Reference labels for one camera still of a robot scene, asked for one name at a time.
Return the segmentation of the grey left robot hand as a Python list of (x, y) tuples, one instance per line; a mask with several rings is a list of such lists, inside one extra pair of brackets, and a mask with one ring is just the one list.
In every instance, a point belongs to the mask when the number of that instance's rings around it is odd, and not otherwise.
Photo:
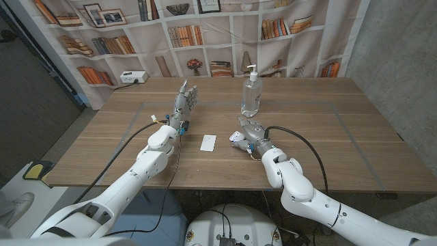
[(188, 121), (192, 109), (198, 102), (197, 86), (194, 85), (188, 89), (188, 80), (185, 79), (183, 85), (180, 88), (179, 94), (175, 98), (175, 106), (173, 113), (169, 118), (169, 126), (175, 130), (180, 130), (182, 123)]

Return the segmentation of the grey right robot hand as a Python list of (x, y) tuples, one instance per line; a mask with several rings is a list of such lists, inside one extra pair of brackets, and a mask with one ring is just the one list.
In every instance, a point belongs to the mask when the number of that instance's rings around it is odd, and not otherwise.
[(265, 129), (259, 122), (251, 119), (244, 120), (241, 117), (238, 117), (238, 120), (241, 125), (239, 138), (243, 137), (243, 139), (235, 140), (232, 143), (233, 146), (242, 150), (251, 149), (253, 152), (257, 152), (260, 157), (272, 149), (273, 143), (264, 137)]

